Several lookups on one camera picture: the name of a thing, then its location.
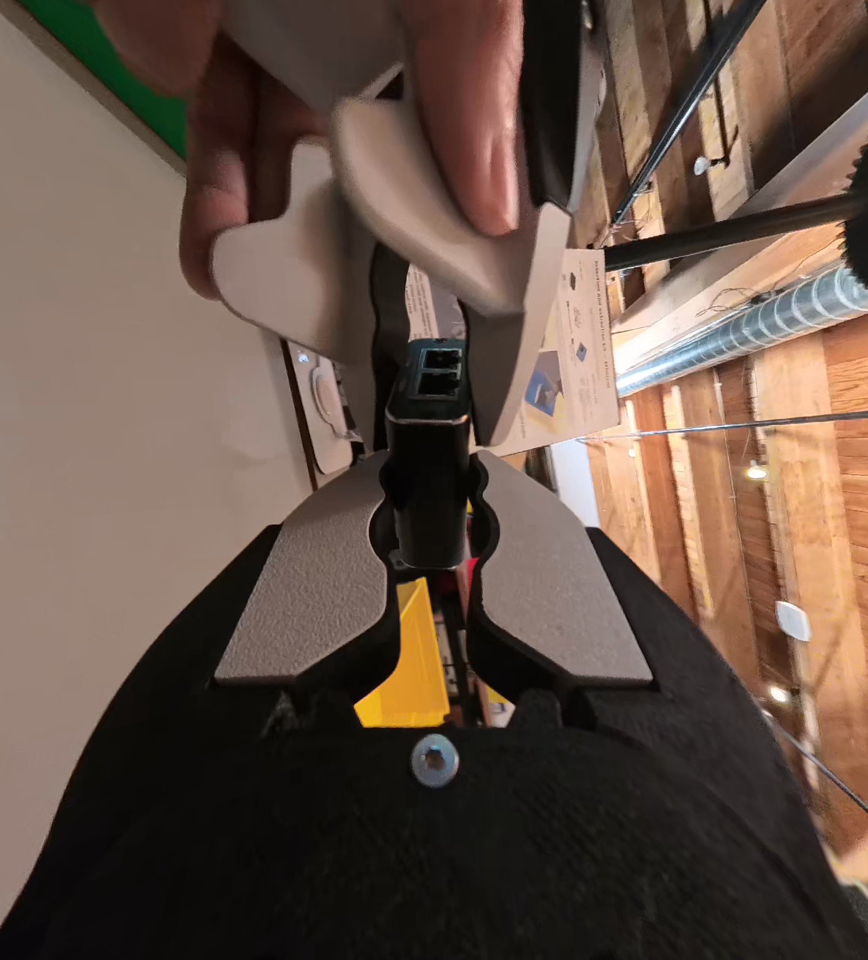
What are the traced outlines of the silver ventilation duct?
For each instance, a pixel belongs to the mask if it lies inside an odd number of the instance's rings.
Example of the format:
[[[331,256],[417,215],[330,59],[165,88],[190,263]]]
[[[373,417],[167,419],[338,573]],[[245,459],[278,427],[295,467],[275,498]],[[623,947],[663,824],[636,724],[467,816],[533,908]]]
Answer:
[[[868,286],[847,265],[837,263],[760,294],[618,371],[617,393],[625,398],[866,314]]]

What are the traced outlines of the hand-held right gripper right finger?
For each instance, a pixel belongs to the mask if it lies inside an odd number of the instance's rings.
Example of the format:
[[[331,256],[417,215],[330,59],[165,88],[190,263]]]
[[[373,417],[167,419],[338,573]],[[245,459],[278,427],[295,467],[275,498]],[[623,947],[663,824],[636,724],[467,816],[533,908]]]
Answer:
[[[653,673],[583,522],[487,450],[471,467],[475,674],[498,694],[647,688]]]

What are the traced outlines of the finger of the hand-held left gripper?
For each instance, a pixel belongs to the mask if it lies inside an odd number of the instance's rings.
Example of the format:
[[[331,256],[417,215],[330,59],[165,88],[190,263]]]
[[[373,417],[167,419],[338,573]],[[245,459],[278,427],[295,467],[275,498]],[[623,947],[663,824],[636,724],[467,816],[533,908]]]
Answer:
[[[471,307],[467,317],[467,372],[478,445],[508,437],[536,364],[555,304],[570,215],[547,202],[537,210],[528,270],[513,305],[498,313]]]
[[[296,147],[290,181],[279,218],[214,241],[214,283],[242,320],[335,362],[362,442],[386,450],[385,412],[411,332],[408,262],[349,207],[321,142]]]

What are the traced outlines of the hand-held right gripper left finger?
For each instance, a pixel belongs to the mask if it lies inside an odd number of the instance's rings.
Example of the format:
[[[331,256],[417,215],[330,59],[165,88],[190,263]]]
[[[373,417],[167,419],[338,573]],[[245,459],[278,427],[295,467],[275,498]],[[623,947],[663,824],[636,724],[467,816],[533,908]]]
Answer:
[[[383,540],[372,528],[386,461],[386,452],[369,455],[285,519],[218,663],[219,684],[364,685],[354,666],[367,656],[355,644],[391,606]]]

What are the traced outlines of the black pole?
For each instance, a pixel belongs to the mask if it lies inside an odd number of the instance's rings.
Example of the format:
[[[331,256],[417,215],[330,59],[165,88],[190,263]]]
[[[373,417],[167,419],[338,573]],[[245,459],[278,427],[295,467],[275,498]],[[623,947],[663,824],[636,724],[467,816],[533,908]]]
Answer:
[[[868,207],[868,194],[846,191],[827,198],[749,214],[606,247],[605,271],[617,273],[644,265],[705,255],[731,246],[818,226],[845,222]]]

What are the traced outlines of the yellow plastic bin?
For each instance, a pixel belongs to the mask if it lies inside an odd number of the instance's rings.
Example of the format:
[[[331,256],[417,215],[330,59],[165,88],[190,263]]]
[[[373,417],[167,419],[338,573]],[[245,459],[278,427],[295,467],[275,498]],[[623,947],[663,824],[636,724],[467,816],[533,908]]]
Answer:
[[[355,705],[365,728],[435,728],[450,712],[427,582],[397,586],[400,655],[392,675]]]

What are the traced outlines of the printed instruction sheet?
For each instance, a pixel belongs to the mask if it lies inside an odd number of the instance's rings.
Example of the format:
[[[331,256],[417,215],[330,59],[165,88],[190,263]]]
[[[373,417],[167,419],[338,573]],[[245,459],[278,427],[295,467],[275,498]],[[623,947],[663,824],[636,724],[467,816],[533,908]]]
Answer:
[[[582,438],[619,425],[605,255],[567,248],[536,359],[500,457]]]

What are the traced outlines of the black ethernet splitter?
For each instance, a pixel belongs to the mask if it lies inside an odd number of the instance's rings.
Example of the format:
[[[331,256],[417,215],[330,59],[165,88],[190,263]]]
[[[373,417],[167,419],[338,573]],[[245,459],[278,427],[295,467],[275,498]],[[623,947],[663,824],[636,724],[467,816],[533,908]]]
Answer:
[[[417,339],[385,410],[385,482],[403,563],[453,570],[462,561],[472,399],[462,339]]]

